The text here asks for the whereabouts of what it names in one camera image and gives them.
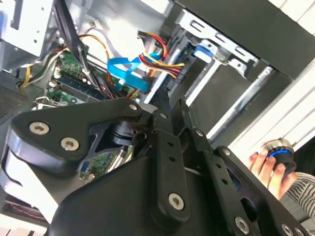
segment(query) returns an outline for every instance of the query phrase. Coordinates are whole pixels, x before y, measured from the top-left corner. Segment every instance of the blue ring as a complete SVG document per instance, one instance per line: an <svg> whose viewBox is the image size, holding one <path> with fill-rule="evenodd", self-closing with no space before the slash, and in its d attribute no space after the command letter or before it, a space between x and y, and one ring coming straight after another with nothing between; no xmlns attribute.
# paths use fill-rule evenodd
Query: blue ring
<svg viewBox="0 0 315 236"><path fill-rule="evenodd" d="M275 151L275 152L271 153L269 156L274 156L274 155L277 155L277 154L280 154L280 153L290 154L290 151L288 151L288 150L279 150L279 151Z"/></svg>

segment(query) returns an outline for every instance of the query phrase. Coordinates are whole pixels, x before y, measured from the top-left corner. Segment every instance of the silver screw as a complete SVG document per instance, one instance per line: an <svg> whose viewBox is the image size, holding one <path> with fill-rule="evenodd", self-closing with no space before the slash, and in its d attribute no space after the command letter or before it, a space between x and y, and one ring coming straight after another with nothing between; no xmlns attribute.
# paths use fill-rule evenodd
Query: silver screw
<svg viewBox="0 0 315 236"><path fill-rule="evenodd" d="M66 151L76 151L77 149L79 149L79 142L71 137L63 138L60 145Z"/></svg>
<svg viewBox="0 0 315 236"><path fill-rule="evenodd" d="M223 150L223 152L224 152L224 153L225 153L225 155L227 155L227 156L230 156L230 155L231 155L230 151L229 151L229 150L227 150L227 149L224 149L224 150Z"/></svg>
<svg viewBox="0 0 315 236"><path fill-rule="evenodd" d="M282 224L281 226L282 226L283 231L286 233L286 235L288 235L288 236L293 236L293 232L292 232L292 230L289 228L288 225Z"/></svg>
<svg viewBox="0 0 315 236"><path fill-rule="evenodd" d="M174 207L176 210L184 209L184 200L177 193L171 193L168 196L168 202Z"/></svg>
<svg viewBox="0 0 315 236"><path fill-rule="evenodd" d="M134 111L138 110L138 108L137 108L135 105L133 105L133 104L130 104L129 107L130 107L131 109L133 109Z"/></svg>
<svg viewBox="0 0 315 236"><path fill-rule="evenodd" d="M44 135L49 132L49 126L43 122L33 122L29 126L30 131L34 134Z"/></svg>
<svg viewBox="0 0 315 236"><path fill-rule="evenodd" d="M202 133L199 129L196 130L196 133L197 133L200 137L203 137L203 133Z"/></svg>
<svg viewBox="0 0 315 236"><path fill-rule="evenodd" d="M295 231L297 232L297 234L298 234L299 236L305 236L304 233L302 232L302 230L300 230L300 229L297 228L297 227L294 227L294 228L295 228Z"/></svg>
<svg viewBox="0 0 315 236"><path fill-rule="evenodd" d="M166 114L163 114L163 113L160 113L161 117L163 117L164 119L167 119L167 115Z"/></svg>
<svg viewBox="0 0 315 236"><path fill-rule="evenodd" d="M239 228L240 231L242 231L244 234L248 235L250 233L250 228L248 227L248 224L242 217L235 217L235 224Z"/></svg>
<svg viewBox="0 0 315 236"><path fill-rule="evenodd" d="M59 42L59 43L64 43L64 39L60 37L60 38L58 39L58 42Z"/></svg>

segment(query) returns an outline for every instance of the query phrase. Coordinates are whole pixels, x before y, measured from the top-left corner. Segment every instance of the small cylindrical object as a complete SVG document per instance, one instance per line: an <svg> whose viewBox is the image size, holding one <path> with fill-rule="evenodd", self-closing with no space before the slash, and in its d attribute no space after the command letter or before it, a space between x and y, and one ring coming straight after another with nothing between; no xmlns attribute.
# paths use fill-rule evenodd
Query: small cylindrical object
<svg viewBox="0 0 315 236"><path fill-rule="evenodd" d="M276 159L274 170L277 165L283 163L285 166L284 176L295 171L296 163L293 160L294 149L288 140L272 140L265 143L262 148L268 150L268 157L273 156Z"/></svg>

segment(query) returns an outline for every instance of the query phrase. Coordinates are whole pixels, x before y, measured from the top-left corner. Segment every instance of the finger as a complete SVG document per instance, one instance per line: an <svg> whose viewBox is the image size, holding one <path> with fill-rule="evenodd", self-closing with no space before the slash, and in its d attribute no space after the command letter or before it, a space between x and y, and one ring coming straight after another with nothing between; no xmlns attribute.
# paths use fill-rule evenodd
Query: finger
<svg viewBox="0 0 315 236"><path fill-rule="evenodd" d="M251 171L252 170L252 166L254 165L256 159L258 157L258 153L254 153L253 155L251 155L251 157L248 159L248 161L246 162L246 167Z"/></svg>
<svg viewBox="0 0 315 236"><path fill-rule="evenodd" d="M297 174L296 173L291 173L288 174L285 178L283 178L281 182L281 187L280 187L280 194L279 197L282 198L282 196L289 190L289 188L292 186L292 184L297 180Z"/></svg>
<svg viewBox="0 0 315 236"><path fill-rule="evenodd" d="M269 191L279 200L280 199L280 187L281 181L284 176L285 166L284 164L280 163L274 171L272 175L268 189Z"/></svg>
<svg viewBox="0 0 315 236"><path fill-rule="evenodd" d="M265 162L265 159L267 157L268 150L264 149L257 157L254 165L252 166L252 173L258 177L259 173L261 171L261 168Z"/></svg>
<svg viewBox="0 0 315 236"><path fill-rule="evenodd" d="M261 168L260 174L258 176L258 179L263 185L265 185L266 188L268 188L271 172L275 166L275 163L276 159L273 156L269 157Z"/></svg>

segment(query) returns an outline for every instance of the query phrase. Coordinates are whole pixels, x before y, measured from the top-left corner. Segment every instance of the vent grille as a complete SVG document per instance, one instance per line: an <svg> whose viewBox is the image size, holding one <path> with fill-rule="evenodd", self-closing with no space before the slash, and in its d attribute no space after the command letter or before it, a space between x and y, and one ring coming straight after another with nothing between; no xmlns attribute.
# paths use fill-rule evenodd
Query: vent grille
<svg viewBox="0 0 315 236"><path fill-rule="evenodd" d="M26 100L25 96L0 86L0 125L11 117Z"/></svg>

